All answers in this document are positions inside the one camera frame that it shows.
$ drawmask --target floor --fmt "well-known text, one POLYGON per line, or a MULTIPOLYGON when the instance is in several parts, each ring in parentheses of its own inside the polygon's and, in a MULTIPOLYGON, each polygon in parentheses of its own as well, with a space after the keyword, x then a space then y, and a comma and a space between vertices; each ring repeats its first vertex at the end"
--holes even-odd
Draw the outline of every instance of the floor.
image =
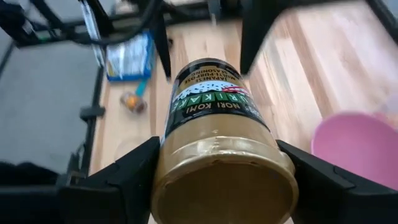
MULTIPOLYGON (((25 9, 29 1, 20 1, 25 9)), ((78 1, 47 1, 64 19, 81 17, 78 1)), ((102 0, 108 11, 113 0, 102 0)), ((29 17, 40 19, 34 10, 29 17)), ((10 38, 0 29, 0 61, 10 38)), ((0 160, 31 161, 65 172, 71 152, 84 141, 79 119, 90 105, 96 61, 88 47, 64 43, 13 49, 0 70, 0 160)))

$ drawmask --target wooden surface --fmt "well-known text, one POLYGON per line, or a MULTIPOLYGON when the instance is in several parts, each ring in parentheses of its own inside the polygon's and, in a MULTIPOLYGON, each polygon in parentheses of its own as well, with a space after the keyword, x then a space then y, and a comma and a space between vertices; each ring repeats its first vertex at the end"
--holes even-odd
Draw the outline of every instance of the wooden surface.
MULTIPOLYGON (((239 70, 240 30, 239 21, 170 27, 173 78, 203 57, 225 60, 239 70)), ((323 118, 343 110, 374 113, 398 93, 398 47, 365 2, 297 9, 274 24, 246 84, 274 136, 309 151, 323 118)), ((141 115, 119 102, 136 86, 104 79, 106 113, 96 124, 91 173, 149 137, 163 135, 171 85, 159 59, 144 96, 148 109, 141 115)))

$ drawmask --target pink bowl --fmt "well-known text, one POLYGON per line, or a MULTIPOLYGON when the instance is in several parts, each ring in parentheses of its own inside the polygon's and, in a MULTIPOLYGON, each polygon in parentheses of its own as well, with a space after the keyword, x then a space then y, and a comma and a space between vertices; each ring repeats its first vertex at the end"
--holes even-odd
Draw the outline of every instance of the pink bowl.
POLYGON ((312 154, 398 190, 398 132, 361 113, 336 114, 315 130, 312 154))

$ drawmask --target wooden table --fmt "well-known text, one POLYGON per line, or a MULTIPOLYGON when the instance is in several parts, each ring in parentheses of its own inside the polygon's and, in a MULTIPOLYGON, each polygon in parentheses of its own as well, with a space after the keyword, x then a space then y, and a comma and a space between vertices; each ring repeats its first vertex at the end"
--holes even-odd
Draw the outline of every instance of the wooden table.
MULTIPOLYGON (((203 57, 239 70, 240 31, 240 21, 170 27, 173 78, 203 57)), ((398 93, 398 47, 365 2, 296 9, 275 23, 246 84, 275 137, 309 151, 323 118, 343 110, 373 113, 398 93)), ((148 109, 141 115, 119 102, 136 86, 104 79, 100 104, 106 113, 96 124, 91 174, 151 136, 163 135, 172 86, 159 59, 144 95, 148 109)))

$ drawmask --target light wood countertop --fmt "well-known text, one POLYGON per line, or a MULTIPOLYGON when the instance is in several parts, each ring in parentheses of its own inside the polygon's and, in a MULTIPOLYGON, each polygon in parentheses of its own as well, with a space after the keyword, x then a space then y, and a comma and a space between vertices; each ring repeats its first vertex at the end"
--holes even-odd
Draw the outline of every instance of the light wood countertop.
MULTIPOLYGON (((204 57, 225 60, 239 71, 240 31, 240 21, 169 27, 172 78, 204 57)), ((365 2, 295 9, 274 24, 246 84, 274 136, 309 151, 323 118, 343 110, 373 113, 398 93, 398 46, 365 2)), ((163 135, 172 86, 159 59, 144 95, 147 111, 140 115, 119 102, 136 86, 104 78, 100 104, 106 112, 96 124, 91 174, 126 148, 163 135)))

